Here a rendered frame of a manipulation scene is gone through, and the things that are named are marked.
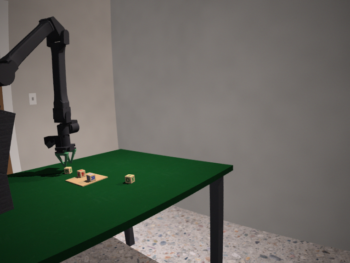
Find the peach flat mat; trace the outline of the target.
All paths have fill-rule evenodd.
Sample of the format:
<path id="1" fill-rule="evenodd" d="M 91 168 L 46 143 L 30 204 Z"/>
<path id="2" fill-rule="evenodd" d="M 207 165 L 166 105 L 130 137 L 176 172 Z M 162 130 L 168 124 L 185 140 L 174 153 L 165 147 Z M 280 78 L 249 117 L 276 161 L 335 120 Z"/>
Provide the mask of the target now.
<path id="1" fill-rule="evenodd" d="M 86 186 L 86 185 L 89 185 L 89 184 L 98 182 L 98 181 L 100 181 L 100 180 L 103 180 L 103 179 L 105 179 L 105 178 L 108 178 L 108 177 L 103 176 L 103 175 L 98 175 L 98 174 L 95 174 L 95 175 L 96 175 L 96 181 L 93 181 L 93 182 L 87 181 L 86 176 L 85 176 L 85 177 L 82 177 L 82 178 L 80 178 L 80 177 L 77 176 L 77 177 L 73 177 L 73 178 L 68 179 L 68 180 L 65 180 L 65 181 L 66 181 L 66 182 L 69 182 L 69 183 L 76 184 L 76 185 L 78 185 L 78 186 L 84 187 L 84 186 Z"/>

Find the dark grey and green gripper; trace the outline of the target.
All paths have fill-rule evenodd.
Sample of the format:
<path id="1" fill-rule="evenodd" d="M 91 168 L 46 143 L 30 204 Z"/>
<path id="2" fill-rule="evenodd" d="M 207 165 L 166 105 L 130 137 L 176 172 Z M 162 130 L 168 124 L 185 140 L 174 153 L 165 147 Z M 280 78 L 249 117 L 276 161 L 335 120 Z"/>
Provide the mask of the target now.
<path id="1" fill-rule="evenodd" d="M 61 142 L 62 142 L 62 147 L 56 147 L 55 148 L 55 155 L 56 157 L 60 160 L 61 164 L 63 165 L 63 167 L 67 166 L 67 161 L 69 161 L 69 163 L 73 162 L 73 158 L 76 152 L 76 147 L 75 144 L 71 144 L 70 143 L 70 135 L 65 135 L 63 136 L 58 136 L 61 137 Z M 69 152 L 72 152 L 72 157 L 71 160 L 68 156 Z M 65 156 L 65 163 L 63 163 L 62 159 L 60 156 Z"/>

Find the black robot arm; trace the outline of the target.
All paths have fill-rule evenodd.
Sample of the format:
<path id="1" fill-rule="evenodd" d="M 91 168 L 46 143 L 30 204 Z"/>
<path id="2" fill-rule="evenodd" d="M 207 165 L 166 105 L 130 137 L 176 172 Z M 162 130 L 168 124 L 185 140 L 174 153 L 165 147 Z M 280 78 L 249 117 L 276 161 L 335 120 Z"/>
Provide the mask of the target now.
<path id="1" fill-rule="evenodd" d="M 52 55 L 53 119 L 54 123 L 60 123 L 57 125 L 58 136 L 64 137 L 78 132 L 79 124 L 77 120 L 71 120 L 71 108 L 67 95 L 65 48 L 69 45 L 69 32 L 54 17 L 39 20 L 38 26 L 0 59 L 0 86 L 12 84 L 19 65 L 45 38 Z M 58 136 L 44 137 L 45 145 L 48 148 L 53 145 L 62 147 L 61 137 Z"/>

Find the beige letter block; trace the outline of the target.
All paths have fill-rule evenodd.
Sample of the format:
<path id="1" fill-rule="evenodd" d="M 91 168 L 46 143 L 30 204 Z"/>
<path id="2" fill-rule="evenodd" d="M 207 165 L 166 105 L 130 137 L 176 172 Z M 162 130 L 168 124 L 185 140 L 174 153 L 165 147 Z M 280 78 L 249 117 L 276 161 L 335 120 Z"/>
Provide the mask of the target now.
<path id="1" fill-rule="evenodd" d="M 64 173 L 65 173 L 65 174 L 70 174 L 70 173 L 72 173 L 72 167 L 65 167 L 65 168 L 64 168 Z"/>
<path id="2" fill-rule="evenodd" d="M 135 182 L 135 176 L 134 175 L 131 175 L 131 174 L 128 174 L 125 176 L 125 183 L 133 183 Z"/>
<path id="3" fill-rule="evenodd" d="M 85 177 L 86 176 L 86 174 L 85 174 L 85 170 L 78 170 L 77 171 L 77 175 L 78 175 L 78 177 L 80 177 L 80 178 L 82 178 L 82 177 Z"/>
<path id="4" fill-rule="evenodd" d="M 96 175 L 94 173 L 89 173 L 86 175 L 86 177 L 87 177 L 87 181 L 89 182 L 96 181 Z"/>

